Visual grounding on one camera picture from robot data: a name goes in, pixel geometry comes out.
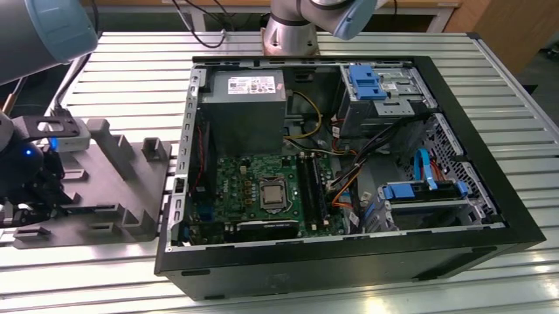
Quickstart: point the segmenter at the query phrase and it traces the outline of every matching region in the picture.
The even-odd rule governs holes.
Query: blue led light
[[[51,147],[53,150],[56,150],[59,148],[59,139],[56,137],[51,137],[49,139],[51,141]]]

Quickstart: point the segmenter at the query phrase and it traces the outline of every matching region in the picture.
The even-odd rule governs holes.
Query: cpu socket
[[[277,214],[287,208],[285,180],[281,177],[263,177],[259,180],[260,208]]]

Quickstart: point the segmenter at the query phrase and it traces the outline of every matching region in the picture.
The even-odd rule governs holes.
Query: green circuit board
[[[317,159],[320,176],[332,178],[329,158]],[[287,207],[277,213],[261,208],[260,182],[263,178],[284,182]],[[295,156],[253,156],[221,158],[217,161],[217,198],[213,204],[215,221],[248,221],[284,219],[300,223],[300,237],[337,235],[343,233],[341,214],[328,217],[328,226],[312,230],[304,223]]]

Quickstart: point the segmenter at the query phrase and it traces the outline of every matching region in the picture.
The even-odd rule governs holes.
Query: electronic component
[[[200,221],[211,222],[213,221],[213,207],[208,205],[199,205],[196,207],[199,213]]]
[[[281,153],[284,117],[277,113],[287,107],[281,70],[215,72],[200,101],[219,155]]]
[[[285,180],[281,177],[263,177],[259,180],[260,208],[271,214],[287,209]]]
[[[191,225],[189,230],[193,245],[221,244],[224,242],[225,224],[223,222],[200,222]]]
[[[301,152],[297,155],[297,175],[304,208],[304,222],[316,230],[317,226],[324,225],[328,217],[328,209],[315,153],[308,154]]]
[[[236,224],[237,242],[283,240],[296,238],[299,222],[296,220],[248,221]]]
[[[375,68],[373,71],[369,65],[344,66],[347,92],[336,112],[336,117],[343,119],[343,123],[335,126],[339,128],[336,137],[371,137],[397,119],[417,116],[431,110],[419,83],[412,77],[412,70],[405,68],[397,71]],[[388,98],[373,96],[375,91],[383,89]]]
[[[384,232],[452,226],[456,220],[470,217],[464,215],[464,210],[476,212],[476,208],[466,198],[466,183],[436,181],[436,184],[436,190],[432,190],[424,181],[388,183],[380,186],[363,216],[365,231]],[[472,224],[475,220],[474,218],[459,224]]]

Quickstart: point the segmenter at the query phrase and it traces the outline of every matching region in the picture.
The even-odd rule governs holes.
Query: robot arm
[[[0,43],[3,85],[91,53],[97,34],[79,0],[0,0]],[[39,130],[39,123],[60,124],[63,131]],[[32,142],[48,137],[75,147],[81,135],[79,121],[63,108],[51,117],[15,119],[0,111],[0,228],[25,226],[51,219],[52,211],[64,212],[61,206],[72,200],[60,183],[60,150]]]
[[[376,0],[273,0],[264,33],[265,53],[313,55],[317,52],[315,26],[343,40],[352,39],[363,31],[375,8]]]

